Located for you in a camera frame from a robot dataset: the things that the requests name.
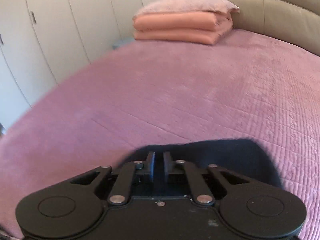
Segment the headboard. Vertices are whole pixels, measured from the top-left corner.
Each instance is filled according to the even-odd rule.
[[[287,41],[320,56],[320,0],[229,0],[234,28]]]

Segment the orange folded blanket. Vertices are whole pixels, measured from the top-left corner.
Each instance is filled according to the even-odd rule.
[[[183,28],[215,31],[227,20],[231,20],[230,14],[214,12],[154,13],[137,16],[133,27],[138,31]]]
[[[197,29],[167,29],[136,31],[136,40],[165,40],[165,41],[188,41],[206,45],[215,44],[221,36],[232,29],[232,20],[223,21],[215,31]]]

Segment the pillow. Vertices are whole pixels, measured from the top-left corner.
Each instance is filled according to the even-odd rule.
[[[196,29],[167,29],[153,31],[136,31],[136,40],[164,40],[164,41],[187,41],[206,45],[215,44],[219,38],[232,29],[232,20],[224,21],[217,31],[204,31]]]
[[[209,11],[220,13],[239,12],[239,7],[228,0],[159,0],[141,8],[136,15],[148,13]]]
[[[230,14],[213,12],[143,14],[134,19],[133,27],[138,31],[182,28],[215,31],[228,19],[231,19]]]

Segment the bed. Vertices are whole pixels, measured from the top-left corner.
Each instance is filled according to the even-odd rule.
[[[253,138],[320,239],[320,0],[230,0],[214,46],[134,41],[46,95],[0,140],[0,224],[25,195],[148,144]]]

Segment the door handle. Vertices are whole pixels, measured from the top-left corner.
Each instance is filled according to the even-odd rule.
[[[31,11],[31,16],[32,16],[32,20],[34,24],[37,24],[36,18],[35,18],[35,14],[33,13],[33,11]]]

